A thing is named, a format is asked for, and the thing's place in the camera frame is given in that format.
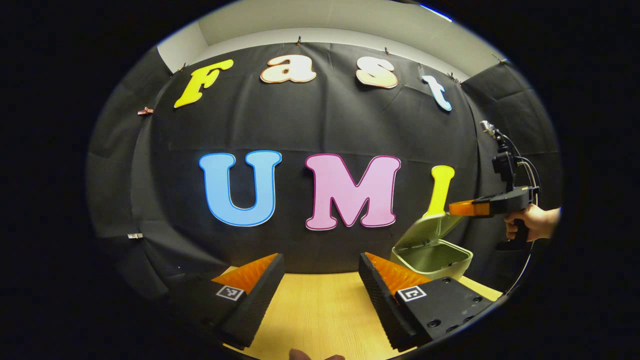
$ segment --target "hand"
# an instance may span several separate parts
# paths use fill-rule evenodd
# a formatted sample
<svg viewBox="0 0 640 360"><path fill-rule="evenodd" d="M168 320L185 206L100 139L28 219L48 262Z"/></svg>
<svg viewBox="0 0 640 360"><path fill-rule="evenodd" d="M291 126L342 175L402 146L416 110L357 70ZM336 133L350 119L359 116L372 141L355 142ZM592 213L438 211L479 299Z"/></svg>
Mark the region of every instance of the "hand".
<svg viewBox="0 0 640 360"><path fill-rule="evenodd" d="M306 355L304 352L292 348L289 351L289 360L311 360L311 358L309 357L309 355ZM331 357L327 357L325 360L345 360L344 356L342 355L334 355Z"/></svg>
<svg viewBox="0 0 640 360"><path fill-rule="evenodd" d="M507 223L507 238L511 240L515 239L518 231L518 226L513 223L515 219L522 219L529 228L527 241L550 238L558 221L560 221L560 208L545 211L534 204L529 204L522 211L510 213L504 218L504 221Z"/></svg>

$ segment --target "letter m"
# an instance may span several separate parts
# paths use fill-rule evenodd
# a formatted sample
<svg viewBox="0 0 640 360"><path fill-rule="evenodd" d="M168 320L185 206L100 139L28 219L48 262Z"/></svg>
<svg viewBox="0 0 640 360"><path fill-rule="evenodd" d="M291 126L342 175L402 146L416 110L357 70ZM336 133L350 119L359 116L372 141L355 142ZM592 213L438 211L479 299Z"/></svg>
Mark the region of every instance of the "letter m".
<svg viewBox="0 0 640 360"><path fill-rule="evenodd" d="M306 222L307 228L329 230L336 227L338 221L331 216L332 202L348 227L356 222L367 201L367 214L360 220L363 226L387 226L396 221L392 210L399 159L376 156L357 185L338 155L311 155L305 164L314 172L314 213Z"/></svg>

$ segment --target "wire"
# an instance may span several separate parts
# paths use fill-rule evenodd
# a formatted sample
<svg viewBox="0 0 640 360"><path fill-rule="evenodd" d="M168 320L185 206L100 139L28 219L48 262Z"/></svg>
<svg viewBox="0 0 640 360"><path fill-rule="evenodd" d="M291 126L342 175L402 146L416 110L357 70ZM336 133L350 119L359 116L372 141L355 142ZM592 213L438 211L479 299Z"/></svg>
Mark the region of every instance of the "wire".
<svg viewBox="0 0 640 360"><path fill-rule="evenodd" d="M518 154L518 156L522 156L522 155L520 155L520 151L518 151L518 148L516 147L516 144L514 144L513 141L511 141L511 139L508 136L506 136L505 134L502 134L502 133L500 135L502 135L503 138L509 140L509 142L511 143L511 146L513 146L513 149L516 151L516 154Z"/></svg>
<svg viewBox="0 0 640 360"><path fill-rule="evenodd" d="M529 177L529 184L532 184L533 187L536 187L536 180L533 176L533 172L531 171L531 167L529 166L529 164L527 162L521 161L518 163L518 166L520 165L524 165L524 167L527 169L527 176ZM534 195L534 203L535 205L538 205L538 194Z"/></svg>
<svg viewBox="0 0 640 360"><path fill-rule="evenodd" d="M516 279L516 281L513 283L513 285L511 285L511 287L509 288L509 290L507 290L504 294L508 295L509 293L511 293L511 290L513 290L513 288L516 287L516 285L518 284L518 281L520 281L520 278L522 277L522 275L524 274L524 270L527 269L527 265L529 264L529 260L531 259L531 251L529 251L529 256L527 256L527 261L524 263L524 266L522 267L522 271L520 272L520 275L518 275L518 278Z"/></svg>
<svg viewBox="0 0 640 360"><path fill-rule="evenodd" d="M540 175L538 174L538 169L536 169L536 167L533 165L531 160L527 158L523 158L521 156L516 156L515 158L528 163L531 166L531 168L533 168L533 171L536 173L536 177L538 178L538 187L540 188L538 191L540 192L540 194L542 194L542 181L540 181Z"/></svg>

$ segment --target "table surface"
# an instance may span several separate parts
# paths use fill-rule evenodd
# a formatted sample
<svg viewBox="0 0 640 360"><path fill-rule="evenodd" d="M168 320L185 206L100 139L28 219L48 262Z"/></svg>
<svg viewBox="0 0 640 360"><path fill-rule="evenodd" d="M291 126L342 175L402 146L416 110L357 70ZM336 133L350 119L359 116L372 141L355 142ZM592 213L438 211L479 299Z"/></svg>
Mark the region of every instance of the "table surface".
<svg viewBox="0 0 640 360"><path fill-rule="evenodd" d="M464 276L460 283L491 301L502 295ZM382 360L404 353L389 344L358 272L284 275L253 343L241 352L288 360L291 348L312 360L335 354L349 360Z"/></svg>

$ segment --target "blue letter u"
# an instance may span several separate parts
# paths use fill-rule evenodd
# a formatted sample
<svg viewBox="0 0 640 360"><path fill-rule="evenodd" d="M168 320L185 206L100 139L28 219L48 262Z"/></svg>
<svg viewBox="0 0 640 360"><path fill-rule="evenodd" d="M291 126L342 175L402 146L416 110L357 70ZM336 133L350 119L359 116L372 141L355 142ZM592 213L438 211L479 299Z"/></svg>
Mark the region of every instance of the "blue letter u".
<svg viewBox="0 0 640 360"><path fill-rule="evenodd" d="M229 225L256 226L269 220L276 208L274 171L282 155L270 150L253 151L244 160L255 174L255 204L248 209L237 208L231 201L229 169L236 163L235 156L226 152L208 154L200 158L200 167L213 216Z"/></svg>

